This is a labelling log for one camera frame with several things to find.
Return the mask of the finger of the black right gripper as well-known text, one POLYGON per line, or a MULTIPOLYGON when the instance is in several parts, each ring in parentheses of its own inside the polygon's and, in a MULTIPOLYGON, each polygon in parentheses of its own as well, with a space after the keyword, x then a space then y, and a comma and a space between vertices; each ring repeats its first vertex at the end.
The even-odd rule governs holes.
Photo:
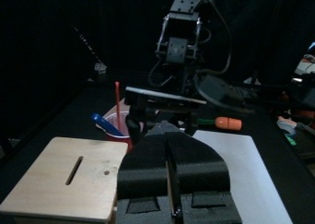
POLYGON ((136 110, 130 110, 130 114, 126 117, 126 124, 132 142, 138 143, 142 139, 142 119, 136 110))
POLYGON ((185 115, 185 133, 193 135, 198 129, 198 112, 190 111, 185 115))

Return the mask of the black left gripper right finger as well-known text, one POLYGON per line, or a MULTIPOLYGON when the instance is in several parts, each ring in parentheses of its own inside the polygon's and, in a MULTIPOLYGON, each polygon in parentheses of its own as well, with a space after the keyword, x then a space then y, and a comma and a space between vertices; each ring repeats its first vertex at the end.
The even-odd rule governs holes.
POLYGON ((243 224, 229 166, 215 150, 169 122, 165 147, 174 224, 243 224))

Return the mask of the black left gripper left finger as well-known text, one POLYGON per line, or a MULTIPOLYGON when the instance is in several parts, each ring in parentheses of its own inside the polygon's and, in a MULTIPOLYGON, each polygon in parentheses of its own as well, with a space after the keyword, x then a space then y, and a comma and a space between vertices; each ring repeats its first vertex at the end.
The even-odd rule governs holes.
POLYGON ((158 123, 124 156, 118 171, 116 224, 174 224, 166 134, 158 123))

